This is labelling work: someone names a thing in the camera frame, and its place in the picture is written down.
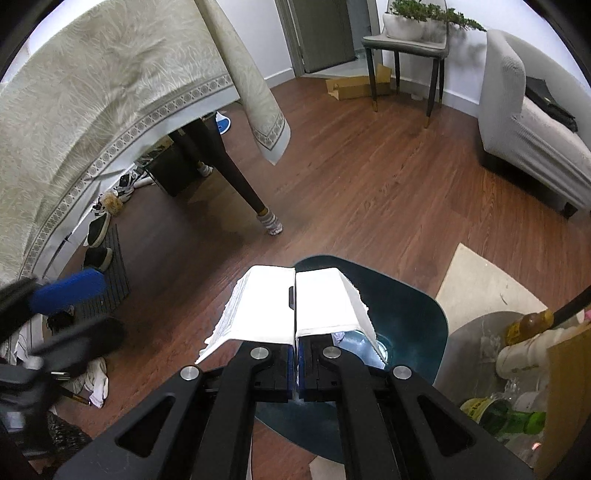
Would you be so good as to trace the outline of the white cloth on floor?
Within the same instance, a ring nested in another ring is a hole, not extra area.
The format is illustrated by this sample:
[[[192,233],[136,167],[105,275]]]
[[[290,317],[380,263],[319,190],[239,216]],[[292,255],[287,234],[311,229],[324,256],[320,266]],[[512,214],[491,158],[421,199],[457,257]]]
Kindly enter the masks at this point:
[[[109,378],[107,365],[104,358],[92,360],[86,372],[67,384],[67,388],[80,395],[83,390],[89,393],[88,400],[91,405],[101,409],[109,394]]]

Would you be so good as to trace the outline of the beige floor rug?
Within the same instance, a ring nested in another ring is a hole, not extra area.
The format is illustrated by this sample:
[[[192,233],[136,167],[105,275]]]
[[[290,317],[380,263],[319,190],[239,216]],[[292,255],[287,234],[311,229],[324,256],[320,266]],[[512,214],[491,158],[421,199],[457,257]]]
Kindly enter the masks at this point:
[[[546,309],[517,280],[462,243],[456,248],[436,301],[447,317],[449,334],[486,314],[529,314]]]

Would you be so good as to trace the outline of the dark floor mat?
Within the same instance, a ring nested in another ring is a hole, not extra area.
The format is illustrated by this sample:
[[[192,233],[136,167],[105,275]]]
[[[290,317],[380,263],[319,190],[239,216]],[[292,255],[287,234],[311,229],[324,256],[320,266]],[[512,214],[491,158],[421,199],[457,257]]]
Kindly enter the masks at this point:
[[[130,293],[116,225],[109,227],[98,247],[86,249],[82,268],[101,273],[106,287],[101,295],[74,306],[75,319],[82,321],[113,313]]]

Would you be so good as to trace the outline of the potted green plant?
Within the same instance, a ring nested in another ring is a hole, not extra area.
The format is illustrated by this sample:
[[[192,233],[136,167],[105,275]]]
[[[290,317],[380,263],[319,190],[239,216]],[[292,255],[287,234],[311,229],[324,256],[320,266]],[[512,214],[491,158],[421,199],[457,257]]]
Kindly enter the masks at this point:
[[[384,33],[388,38],[403,41],[430,39],[429,29],[453,25],[459,29],[485,32],[476,20],[466,17],[444,1],[390,1],[383,15]]]

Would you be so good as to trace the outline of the grey chair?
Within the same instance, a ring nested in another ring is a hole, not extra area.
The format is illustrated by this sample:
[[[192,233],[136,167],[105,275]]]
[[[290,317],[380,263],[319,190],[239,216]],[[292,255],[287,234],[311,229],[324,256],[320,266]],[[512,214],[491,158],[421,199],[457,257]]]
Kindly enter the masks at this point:
[[[400,56],[402,54],[431,60],[431,80],[427,99],[425,127],[430,125],[435,103],[443,103],[446,60],[450,49],[449,30],[449,26],[429,29],[428,33],[432,33],[430,39],[423,38],[419,41],[394,40],[385,35],[383,22],[383,29],[380,34],[365,36],[362,39],[362,45],[366,50],[367,56],[370,56],[370,54],[373,54],[377,50],[391,52],[394,55],[394,80],[396,80],[397,93],[400,92],[401,85]]]

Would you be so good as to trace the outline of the grey door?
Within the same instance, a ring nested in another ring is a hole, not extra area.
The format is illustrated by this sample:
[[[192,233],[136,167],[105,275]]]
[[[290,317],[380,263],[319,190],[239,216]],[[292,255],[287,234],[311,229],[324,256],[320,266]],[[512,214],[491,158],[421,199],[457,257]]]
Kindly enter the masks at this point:
[[[276,1],[295,76],[356,59],[346,1]]]

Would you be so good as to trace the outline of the dark teal trash bin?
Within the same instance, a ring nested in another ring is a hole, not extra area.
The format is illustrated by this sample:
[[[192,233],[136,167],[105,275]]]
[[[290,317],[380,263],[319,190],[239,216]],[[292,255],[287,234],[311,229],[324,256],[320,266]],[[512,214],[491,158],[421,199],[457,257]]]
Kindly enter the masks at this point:
[[[297,272],[325,268],[339,269],[360,292],[387,361],[379,360],[360,333],[346,333],[339,346],[367,365],[386,370],[406,365],[433,383],[449,335],[448,320],[438,302],[386,274],[332,255],[315,255],[294,264]],[[344,461],[337,410],[331,402],[259,403],[256,419],[312,454]]]

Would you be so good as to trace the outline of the yellow bottle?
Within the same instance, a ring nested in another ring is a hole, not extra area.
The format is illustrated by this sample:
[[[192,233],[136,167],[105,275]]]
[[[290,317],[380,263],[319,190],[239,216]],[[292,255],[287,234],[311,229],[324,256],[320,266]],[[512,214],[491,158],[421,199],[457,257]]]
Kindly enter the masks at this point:
[[[548,330],[554,324],[554,314],[546,309],[523,316],[510,324],[505,331],[505,345],[512,346]]]

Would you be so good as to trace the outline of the green glass bottle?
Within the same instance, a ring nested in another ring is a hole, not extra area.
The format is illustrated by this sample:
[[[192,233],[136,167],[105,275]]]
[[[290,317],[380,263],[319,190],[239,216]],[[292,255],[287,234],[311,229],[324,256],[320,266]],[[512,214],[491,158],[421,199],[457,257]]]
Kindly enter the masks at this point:
[[[508,400],[501,398],[471,398],[460,405],[460,410],[496,438],[538,435],[546,424],[545,412],[518,411]]]

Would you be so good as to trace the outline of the flat cardboard box on floor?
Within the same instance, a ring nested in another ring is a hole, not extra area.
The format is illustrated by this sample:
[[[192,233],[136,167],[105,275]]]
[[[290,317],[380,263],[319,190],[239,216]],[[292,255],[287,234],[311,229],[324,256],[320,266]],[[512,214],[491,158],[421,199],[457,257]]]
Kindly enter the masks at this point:
[[[392,69],[379,64],[375,77],[377,95],[390,95],[392,92]],[[325,85],[327,85],[328,94],[339,101],[372,96],[372,87],[370,87],[370,77],[368,75],[327,79]]]

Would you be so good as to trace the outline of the dark table leg with sock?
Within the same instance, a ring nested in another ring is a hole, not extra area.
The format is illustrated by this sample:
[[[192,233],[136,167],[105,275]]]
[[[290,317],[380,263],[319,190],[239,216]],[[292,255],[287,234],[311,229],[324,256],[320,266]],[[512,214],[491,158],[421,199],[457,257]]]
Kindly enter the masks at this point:
[[[195,147],[197,153],[201,155],[202,161],[216,169],[256,212],[257,219],[266,228],[267,233],[276,236],[283,232],[283,224],[279,218],[263,203],[252,185],[242,175],[242,171],[230,158],[223,144],[221,133],[218,132],[214,114],[191,121],[184,125],[182,130],[188,138],[189,144]]]

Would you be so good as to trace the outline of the black shoe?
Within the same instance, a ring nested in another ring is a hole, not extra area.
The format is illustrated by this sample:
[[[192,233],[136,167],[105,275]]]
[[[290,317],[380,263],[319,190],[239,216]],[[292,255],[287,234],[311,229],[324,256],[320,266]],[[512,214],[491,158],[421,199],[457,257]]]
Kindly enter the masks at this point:
[[[108,212],[90,222],[86,237],[86,250],[83,268],[105,272],[112,261],[113,252],[110,247],[103,246],[110,225],[111,216]]]

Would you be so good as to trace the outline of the cream patterned tablecloth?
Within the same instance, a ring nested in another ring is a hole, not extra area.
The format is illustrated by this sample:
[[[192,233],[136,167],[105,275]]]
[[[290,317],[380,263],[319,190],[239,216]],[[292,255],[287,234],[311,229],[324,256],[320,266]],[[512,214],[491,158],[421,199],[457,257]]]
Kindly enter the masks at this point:
[[[214,1],[103,1],[1,89],[1,280],[41,275],[107,173],[170,132],[242,103],[276,163],[290,126]]]

